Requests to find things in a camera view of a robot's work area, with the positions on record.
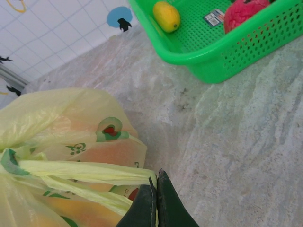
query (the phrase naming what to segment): red fruit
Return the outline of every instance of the red fruit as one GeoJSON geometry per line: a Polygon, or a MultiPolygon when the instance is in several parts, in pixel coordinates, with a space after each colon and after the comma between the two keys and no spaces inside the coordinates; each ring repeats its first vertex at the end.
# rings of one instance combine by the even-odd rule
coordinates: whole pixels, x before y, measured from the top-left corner
{"type": "Polygon", "coordinates": [[[236,0],[225,13],[225,33],[229,33],[268,5],[269,0],[236,0]]]}

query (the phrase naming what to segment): yellow plastic bag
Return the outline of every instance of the yellow plastic bag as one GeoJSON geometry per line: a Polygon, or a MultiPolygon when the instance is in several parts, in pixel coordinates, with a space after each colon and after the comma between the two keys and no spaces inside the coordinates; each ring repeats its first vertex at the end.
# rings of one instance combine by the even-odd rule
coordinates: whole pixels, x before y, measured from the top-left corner
{"type": "Polygon", "coordinates": [[[141,169],[146,146],[105,91],[22,95],[0,126],[1,226],[114,227],[138,185],[156,185],[141,169]]]}

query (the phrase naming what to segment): yellow mango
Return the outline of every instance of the yellow mango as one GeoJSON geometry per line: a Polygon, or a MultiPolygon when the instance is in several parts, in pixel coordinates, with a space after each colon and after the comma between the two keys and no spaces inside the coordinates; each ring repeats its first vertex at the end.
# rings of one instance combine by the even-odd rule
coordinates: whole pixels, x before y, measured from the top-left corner
{"type": "Polygon", "coordinates": [[[153,14],[159,26],[167,33],[176,31],[180,26],[179,12],[165,1],[158,1],[154,5],[153,14]]]}

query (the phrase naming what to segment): basket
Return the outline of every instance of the basket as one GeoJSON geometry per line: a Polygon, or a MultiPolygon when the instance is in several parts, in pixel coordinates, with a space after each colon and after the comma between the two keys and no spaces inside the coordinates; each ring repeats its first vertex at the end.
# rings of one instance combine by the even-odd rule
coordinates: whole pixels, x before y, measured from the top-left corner
{"type": "Polygon", "coordinates": [[[225,12],[231,0],[167,0],[180,13],[180,28],[165,33],[154,19],[157,0],[129,0],[157,54],[185,65],[204,83],[223,82],[303,34],[303,0],[277,0],[225,35],[203,17],[225,12]]]}

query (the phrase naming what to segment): tiled wall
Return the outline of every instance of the tiled wall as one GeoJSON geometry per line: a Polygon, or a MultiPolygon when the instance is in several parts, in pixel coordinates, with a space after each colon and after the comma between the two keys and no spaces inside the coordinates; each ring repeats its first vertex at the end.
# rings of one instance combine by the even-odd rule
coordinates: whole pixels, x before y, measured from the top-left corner
{"type": "MultiPolygon", "coordinates": [[[[10,2],[22,9],[20,1],[10,2]]],[[[113,35],[131,29],[127,22],[131,26],[138,23],[127,0],[24,0],[24,3],[27,10],[22,14],[5,0],[0,1],[0,56],[12,59],[3,61],[4,66],[29,82],[113,35]],[[115,17],[124,18],[126,25],[120,28],[115,17]]]]}

